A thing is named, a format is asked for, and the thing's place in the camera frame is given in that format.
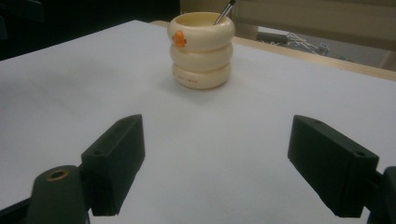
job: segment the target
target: cream ceramic cup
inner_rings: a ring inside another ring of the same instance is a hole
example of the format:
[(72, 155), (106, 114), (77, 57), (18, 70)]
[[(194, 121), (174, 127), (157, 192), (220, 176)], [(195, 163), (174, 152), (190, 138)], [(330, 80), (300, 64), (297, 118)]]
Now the cream ceramic cup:
[(218, 16), (218, 13), (193, 12), (180, 15), (169, 23), (167, 33), (172, 41), (172, 70), (181, 85), (208, 89), (229, 78), (233, 55), (231, 39), (235, 28), (227, 17), (213, 25)]

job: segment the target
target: dark background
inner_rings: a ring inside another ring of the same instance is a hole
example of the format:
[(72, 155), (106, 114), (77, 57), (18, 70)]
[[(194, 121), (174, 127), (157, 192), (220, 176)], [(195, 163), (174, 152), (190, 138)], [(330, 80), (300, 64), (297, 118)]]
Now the dark background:
[(179, 0), (40, 0), (44, 22), (0, 10), (8, 38), (0, 40), (0, 61), (88, 35), (127, 21), (170, 21)]

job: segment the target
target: white tabletop surface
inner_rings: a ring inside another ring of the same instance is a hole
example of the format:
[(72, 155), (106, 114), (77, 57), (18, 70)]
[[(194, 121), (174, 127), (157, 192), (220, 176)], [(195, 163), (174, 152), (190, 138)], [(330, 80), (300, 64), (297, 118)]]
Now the white tabletop surface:
[(132, 21), (0, 62), (0, 209), (37, 175), (79, 165), (116, 120), (142, 114), (147, 157), (117, 217), (92, 223), (365, 223), (339, 218), (287, 158), (293, 115), (396, 165), (396, 82), (234, 45), (224, 85), (172, 75), (166, 29)]

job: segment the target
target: brass insert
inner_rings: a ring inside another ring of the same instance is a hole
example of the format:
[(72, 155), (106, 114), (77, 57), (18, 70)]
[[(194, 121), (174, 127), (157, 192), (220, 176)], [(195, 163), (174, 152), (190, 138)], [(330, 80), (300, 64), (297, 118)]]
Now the brass insert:
[(51, 172), (48, 176), (47, 176), (47, 180), (48, 181), (56, 181), (56, 180), (60, 180), (63, 179), (64, 177), (66, 177), (67, 175), (69, 175), (69, 171), (62, 169), (62, 170), (55, 170), (53, 172)]

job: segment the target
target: metal rod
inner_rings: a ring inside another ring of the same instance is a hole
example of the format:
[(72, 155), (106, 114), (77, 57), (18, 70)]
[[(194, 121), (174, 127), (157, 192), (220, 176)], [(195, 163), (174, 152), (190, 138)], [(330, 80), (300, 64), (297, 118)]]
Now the metal rod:
[(221, 14), (219, 15), (218, 19), (215, 21), (215, 23), (213, 25), (216, 25), (219, 23), (219, 21), (221, 20), (221, 18), (223, 18), (224, 16), (226, 16), (231, 8), (233, 8), (233, 4), (235, 4), (236, 0), (231, 0), (230, 3), (227, 5), (226, 8), (224, 8), (224, 10), (221, 12)]

